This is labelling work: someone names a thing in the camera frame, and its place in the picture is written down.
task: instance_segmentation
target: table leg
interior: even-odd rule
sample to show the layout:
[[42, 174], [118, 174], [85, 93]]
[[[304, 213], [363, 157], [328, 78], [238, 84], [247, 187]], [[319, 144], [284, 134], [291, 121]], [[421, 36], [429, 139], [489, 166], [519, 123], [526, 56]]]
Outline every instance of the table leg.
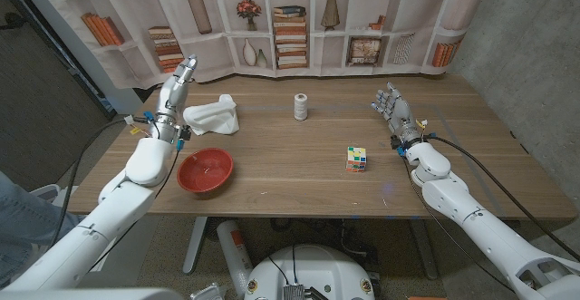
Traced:
[[203, 241], [207, 223], [208, 217], [197, 217], [196, 222], [193, 224], [191, 238], [189, 239], [188, 253], [185, 255], [185, 261], [183, 262], [183, 273], [185, 274], [193, 273], [198, 260], [199, 251], [201, 250], [201, 241]]
[[415, 237], [415, 243], [417, 244], [417, 249], [419, 250], [419, 256], [423, 262], [423, 269], [425, 270], [425, 276], [428, 279], [434, 280], [439, 277], [437, 272], [437, 266], [435, 265], [435, 258], [433, 256], [433, 250], [431, 249], [431, 243], [429, 237], [427, 236], [427, 228], [425, 227], [425, 221], [422, 219], [412, 219], [409, 221], [411, 226], [411, 232]]

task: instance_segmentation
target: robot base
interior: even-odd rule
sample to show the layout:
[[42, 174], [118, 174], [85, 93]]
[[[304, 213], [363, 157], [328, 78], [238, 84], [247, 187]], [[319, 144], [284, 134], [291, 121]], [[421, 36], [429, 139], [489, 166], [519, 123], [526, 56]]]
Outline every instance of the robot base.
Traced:
[[[313, 287], [329, 300], [373, 300], [371, 280], [364, 269], [347, 255], [320, 245], [297, 245], [277, 251], [272, 260], [288, 278], [290, 285]], [[284, 299], [286, 281], [269, 258], [264, 259], [250, 274], [246, 300]]]

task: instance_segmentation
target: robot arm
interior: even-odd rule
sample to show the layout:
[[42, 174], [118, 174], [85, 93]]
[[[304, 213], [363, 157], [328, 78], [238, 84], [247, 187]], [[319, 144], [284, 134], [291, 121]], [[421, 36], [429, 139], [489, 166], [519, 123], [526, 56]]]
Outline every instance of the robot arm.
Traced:
[[97, 208], [5, 291], [77, 286], [112, 240], [147, 213], [155, 194], [145, 187], [159, 185], [167, 177], [164, 162], [173, 144], [180, 148], [182, 139], [189, 138], [188, 127], [178, 123], [196, 65], [197, 58], [191, 55], [165, 81], [150, 127], [153, 137], [139, 140], [125, 169], [103, 188]]
[[418, 132], [409, 104], [394, 86], [388, 87], [389, 92], [379, 91], [372, 107], [389, 122], [393, 148], [416, 167], [411, 176], [422, 187], [425, 202], [463, 228], [520, 299], [576, 298], [580, 264], [533, 247], [471, 197], [450, 162]]

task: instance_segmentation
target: concrete wall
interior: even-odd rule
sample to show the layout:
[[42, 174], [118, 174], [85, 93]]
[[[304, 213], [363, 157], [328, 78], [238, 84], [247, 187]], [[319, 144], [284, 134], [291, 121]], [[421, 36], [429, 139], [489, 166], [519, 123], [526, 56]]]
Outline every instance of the concrete wall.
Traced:
[[580, 0], [483, 0], [448, 73], [468, 79], [578, 207]]

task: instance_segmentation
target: vase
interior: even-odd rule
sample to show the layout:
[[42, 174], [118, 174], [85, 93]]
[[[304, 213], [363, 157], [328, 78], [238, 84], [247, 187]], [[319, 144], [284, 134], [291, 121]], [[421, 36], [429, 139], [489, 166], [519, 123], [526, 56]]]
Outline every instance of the vase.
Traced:
[[252, 44], [250, 44], [250, 41], [247, 39], [244, 43], [244, 61], [246, 61], [247, 65], [251, 66], [256, 65], [257, 61], [256, 50], [254, 47], [252, 47]]
[[264, 55], [264, 52], [262, 52], [262, 49], [257, 53], [256, 65], [260, 68], [266, 68], [268, 66], [268, 61], [266, 60], [266, 56]]
[[254, 23], [254, 17], [247, 18], [247, 30], [250, 32], [257, 30], [256, 23]]

